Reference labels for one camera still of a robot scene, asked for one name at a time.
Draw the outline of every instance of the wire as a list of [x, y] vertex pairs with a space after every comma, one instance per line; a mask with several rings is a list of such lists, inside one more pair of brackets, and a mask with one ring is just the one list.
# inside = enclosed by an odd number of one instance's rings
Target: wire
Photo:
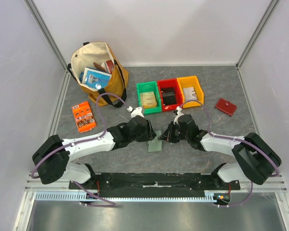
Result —
[[96, 184], [97, 184], [97, 194], [100, 195], [100, 184], [98, 181], [96, 182]]
[[[106, 134], [106, 132], [107, 132], [106, 122], [105, 122], [105, 120], [104, 120], [104, 118], [103, 118], [103, 116], [102, 116], [102, 114], [101, 114], [101, 112], [100, 112], [100, 108], [99, 108], [99, 105], [98, 105], [98, 102], [99, 102], [100, 98], [101, 98], [102, 96], [104, 96], [104, 95], [114, 96], [114, 97], [118, 98], [121, 102], [123, 102], [123, 104], [124, 104], [126, 107], [129, 107], [129, 106], [125, 103], [125, 101], [124, 101], [123, 99], [121, 99], [119, 96], [117, 96], [116, 94], [108, 93], [108, 92], [103, 93], [103, 94], [100, 94], [100, 95], [97, 97], [97, 99], [96, 99], [96, 110], [97, 110], [97, 113], [98, 113], [98, 115], [100, 116], [100, 118], [101, 118], [101, 120], [102, 120], [102, 123], [103, 123], [103, 125], [104, 125], [104, 131], [103, 131], [103, 133], [102, 133], [100, 136], [98, 136], [98, 137], [93, 137], [93, 138], [89, 138], [89, 139], [85, 139], [85, 140], [80, 140], [80, 141], [76, 141], [76, 142], [71, 142], [71, 143], [68, 143], [68, 144], [66, 144], [66, 145], [63, 145], [63, 146], [61, 146], [61, 147], [59, 147], [59, 148], [56, 148], [55, 150], [53, 150], [52, 152], [50, 152], [49, 154], [47, 154], [44, 158], [42, 158], [42, 159], [37, 163], [37, 165], [33, 168], [32, 172], [31, 172], [31, 178], [33, 178], [33, 179], [38, 179], [39, 176], [34, 176], [34, 173], [38, 170], [38, 168], [40, 167], [40, 165], [44, 163], [45, 160], [47, 160], [49, 157], [51, 157], [53, 154], [57, 153], [58, 151], [66, 148], [66, 147], [72, 147], [74, 144], [98, 140], [98, 139], [102, 138], [102, 137]], [[84, 203], [81, 203], [82, 205], [92, 206], [92, 207], [113, 207], [113, 206], [116, 205], [116, 203], [114, 203], [114, 202], [105, 200], [105, 199], [103, 199], [103, 198], [101, 198], [101, 197], [99, 197], [99, 196], [96, 196], [96, 195], [94, 195], [93, 193], [89, 192], [89, 191], [86, 190], [84, 187], [82, 187], [81, 184], [79, 184], [78, 182], [74, 181], [74, 183], [75, 183], [79, 188], [81, 188], [82, 190], [84, 190], [87, 194], [89, 194], [90, 196], [93, 196], [93, 197], [96, 198], [96, 199], [99, 199], [99, 200], [101, 200], [101, 201], [104, 201], [104, 202], [107, 202], [107, 203], [110, 204], [110, 205], [86, 205], [86, 204], [84, 204]]]
[[[225, 140], [235, 140], [235, 141], [239, 141], [239, 142], [242, 142], [242, 143], [245, 143], [247, 144], [248, 146], [252, 147], [253, 149], [255, 149], [258, 153], [260, 153], [261, 155], [263, 155], [266, 160], [273, 166], [274, 170], [276, 171], [276, 174], [273, 174], [271, 175], [271, 177], [278, 177], [279, 176], [279, 170], [278, 170], [278, 167], [276, 166], [276, 164], [269, 158], [269, 156], [267, 154], [264, 153], [264, 151], [262, 151], [260, 148], [258, 148], [257, 146], [253, 145], [252, 143], [250, 142], [247, 142], [245, 140], [242, 140], [242, 139], [239, 139], [239, 138], [231, 138], [231, 137], [227, 137], [227, 136], [221, 136], [221, 135], [215, 135], [213, 134], [211, 131], [210, 131], [210, 125], [211, 125], [211, 121], [210, 121], [210, 114], [208, 112], [208, 110], [206, 109], [206, 107], [201, 103], [199, 102], [198, 100], [188, 100], [188, 101], [185, 101], [183, 104], [180, 105], [180, 107], [183, 109], [183, 106], [184, 104], [186, 103], [189, 103], [189, 102], [197, 102], [198, 104], [200, 104], [203, 109], [205, 110], [206, 114], [207, 114], [207, 118], [208, 118], [208, 127], [207, 127], [207, 131], [208, 133], [212, 136], [212, 137], [216, 137], [216, 138], [220, 138], [220, 139], [225, 139]], [[251, 181], [250, 182], [250, 192], [249, 194], [247, 195], [247, 197], [239, 202], [239, 203], [236, 203], [236, 204], [233, 204], [233, 205], [220, 205], [219, 207], [234, 207], [234, 206], [238, 206], [238, 205], [241, 205], [245, 202], [247, 202], [251, 195], [252, 195], [252, 191], [253, 191], [253, 188], [254, 188], [254, 185], [253, 185], [253, 182]]]
[[229, 190], [228, 190], [228, 192], [227, 192], [227, 194], [226, 194], [226, 195], [230, 195], [230, 193], [231, 193], [231, 184], [230, 184], [230, 183], [228, 183], [228, 186], [229, 186]]
[[226, 204], [229, 204], [230, 202], [231, 202], [231, 193], [228, 195], [229, 196], [229, 201], [226, 201], [226, 200], [224, 200], [224, 199], [220, 199], [221, 201], [223, 201], [224, 203], [226, 203]]
[[109, 203], [109, 205], [91, 205], [91, 204], [85, 204], [85, 203], [82, 203], [80, 202], [81, 205], [84, 205], [84, 206], [89, 206], [89, 207], [114, 207], [116, 206], [116, 203], [115, 202], [112, 202], [112, 201], [108, 201], [102, 197], [99, 197], [97, 195], [94, 195], [93, 193], [89, 192], [88, 190], [86, 190], [81, 184], [79, 184], [78, 182], [76, 181], [72, 181], [74, 184], [76, 184], [80, 189], [84, 190], [87, 194], [89, 194], [90, 196], [94, 197], [95, 199], [98, 199], [98, 200], [101, 200], [101, 201], [104, 201], [106, 203]]

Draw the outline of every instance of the box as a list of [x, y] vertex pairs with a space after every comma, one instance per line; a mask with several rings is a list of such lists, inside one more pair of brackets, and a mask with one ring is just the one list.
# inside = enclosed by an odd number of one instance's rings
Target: box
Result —
[[[182, 104], [182, 93], [177, 79], [172, 78], [172, 79], [159, 80], [157, 81], [157, 84], [163, 112], [173, 111], [176, 109], [177, 106], [180, 106]], [[163, 89], [170, 89], [170, 88], [174, 90], [176, 103], [171, 105], [165, 105], [162, 97], [162, 91]]]
[[108, 60], [108, 61], [102, 63], [101, 66], [105, 69], [105, 71], [107, 73], [111, 73], [111, 74], [112, 74], [112, 72], [114, 71], [114, 68], [115, 68], [115, 66], [114, 66], [114, 64], [113, 64], [113, 62], [111, 60]]
[[[179, 83], [179, 88], [182, 94], [182, 101], [185, 102], [185, 96], [184, 96], [184, 91], [183, 88], [189, 88], [193, 87], [195, 89], [196, 95], [197, 95], [197, 100], [201, 102], [202, 104], [204, 103], [204, 93], [201, 89], [201, 86], [199, 84], [199, 81], [197, 79], [197, 76], [188, 76], [188, 77], [180, 77], [177, 78], [178, 83]], [[197, 102], [189, 102], [183, 106], [183, 108], [188, 108], [188, 107], [198, 107], [201, 106]]]
[[90, 131], [96, 127], [88, 101], [72, 106], [72, 112], [79, 132]]
[[158, 91], [158, 85], [155, 81], [146, 82], [146, 83], [137, 83], [136, 88], [137, 88], [137, 95], [138, 95], [138, 103], [139, 103], [140, 107], [141, 107], [141, 100], [140, 100], [140, 94], [141, 93], [152, 91], [152, 92], [154, 92], [154, 95], [155, 95], [157, 107], [145, 109], [144, 115], [150, 114], [150, 113], [157, 113], [157, 112], [162, 111], [161, 100], [160, 100], [160, 95], [159, 95], [159, 91]]

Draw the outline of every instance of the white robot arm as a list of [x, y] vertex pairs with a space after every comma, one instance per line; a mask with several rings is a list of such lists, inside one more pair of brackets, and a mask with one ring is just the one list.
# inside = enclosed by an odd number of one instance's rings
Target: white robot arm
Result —
[[[144, 142], [153, 140], [156, 137], [150, 120], [144, 118], [141, 108], [136, 108], [131, 113], [131, 120], [128, 123], [108, 128], [102, 137], [100, 137], [101, 134], [63, 140], [58, 135], [49, 137], [32, 156], [35, 165], [56, 148], [60, 146], [66, 147], [39, 166], [38, 173], [42, 183], [49, 184], [59, 179], [85, 183], [95, 175], [93, 169], [88, 164], [73, 163], [73, 160], [101, 151], [124, 148], [132, 141]], [[257, 152], [254, 153], [255, 150], [236, 141], [236, 138], [255, 144], [277, 166], [281, 164], [277, 154], [255, 133], [250, 133], [246, 137], [227, 136], [228, 140], [218, 137], [219, 135], [214, 133], [209, 134], [205, 130], [200, 130], [190, 115], [184, 115], [179, 112], [174, 122], [169, 124], [167, 130], [158, 139], [171, 143], [186, 140], [194, 149], [234, 156], [237, 162], [232, 164], [224, 163], [213, 171], [213, 174], [222, 183], [249, 179], [256, 184], [263, 184], [274, 172], [272, 165], [262, 155]]]

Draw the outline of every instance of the white wall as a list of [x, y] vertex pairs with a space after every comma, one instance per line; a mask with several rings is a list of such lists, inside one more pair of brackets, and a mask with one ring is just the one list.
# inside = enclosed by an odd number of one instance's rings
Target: white wall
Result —
[[12, 230], [64, 70], [22, 0], [0, 0], [0, 231]]
[[234, 64], [270, 0], [34, 0], [67, 63], [106, 41], [123, 65]]
[[260, 132], [281, 157], [289, 191], [289, 0], [282, 0], [241, 69]]

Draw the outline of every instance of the black mounting plate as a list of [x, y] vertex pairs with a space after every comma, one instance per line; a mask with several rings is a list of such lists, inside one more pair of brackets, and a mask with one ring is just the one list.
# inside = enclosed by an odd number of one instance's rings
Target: black mounting plate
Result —
[[[228, 183], [216, 185], [212, 175], [201, 173], [96, 173], [100, 197], [204, 197], [205, 190], [227, 191]], [[97, 184], [83, 186], [96, 190]], [[232, 190], [240, 190], [238, 181], [230, 182]], [[79, 189], [70, 182], [69, 189]]]

